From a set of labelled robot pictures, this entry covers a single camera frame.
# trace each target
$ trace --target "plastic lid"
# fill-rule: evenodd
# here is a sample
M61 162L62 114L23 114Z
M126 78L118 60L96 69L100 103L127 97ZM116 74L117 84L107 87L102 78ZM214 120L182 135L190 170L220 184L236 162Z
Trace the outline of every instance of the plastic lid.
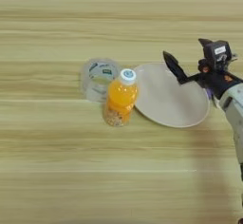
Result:
M125 68L121 71L119 79L122 84L126 84L126 85L134 84L136 81L136 73L134 70L130 68Z

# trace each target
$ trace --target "transparent container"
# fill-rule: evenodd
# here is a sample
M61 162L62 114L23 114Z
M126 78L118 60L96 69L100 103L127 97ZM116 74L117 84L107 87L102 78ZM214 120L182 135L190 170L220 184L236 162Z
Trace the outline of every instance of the transparent container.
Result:
M83 68L83 91L92 102L104 103L107 88L120 74L121 68L111 59L89 60Z

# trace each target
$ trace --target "table surface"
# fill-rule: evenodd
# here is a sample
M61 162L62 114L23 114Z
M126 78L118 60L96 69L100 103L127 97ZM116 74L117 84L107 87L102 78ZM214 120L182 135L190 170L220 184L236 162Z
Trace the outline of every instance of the table surface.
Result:
M121 66L172 52L195 73L197 38L243 58L243 0L0 0L0 223L236 223L233 132L211 108L198 126L103 122L80 92L90 58ZM243 76L241 60L231 72Z

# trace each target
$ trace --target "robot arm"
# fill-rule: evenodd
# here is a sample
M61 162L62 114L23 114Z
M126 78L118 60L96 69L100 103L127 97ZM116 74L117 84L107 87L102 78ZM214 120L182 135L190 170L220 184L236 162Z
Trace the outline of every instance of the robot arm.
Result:
M234 145L243 180L243 84L228 89L220 99L219 105L234 131Z
M172 54L164 51L163 57L180 84L195 81L201 87L210 89L219 100L234 131L234 145L243 180L243 80L228 72L228 66L236 55L231 53L226 41L199 39L199 42L203 46L204 59L198 62L199 73L196 75L188 77Z

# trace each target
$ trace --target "plastic bottle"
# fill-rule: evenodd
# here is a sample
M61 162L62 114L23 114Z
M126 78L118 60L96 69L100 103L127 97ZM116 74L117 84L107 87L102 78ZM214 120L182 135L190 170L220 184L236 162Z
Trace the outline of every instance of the plastic bottle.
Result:
M138 96L136 73L123 69L118 79L108 87L104 119L112 126L123 126L129 122L131 111Z

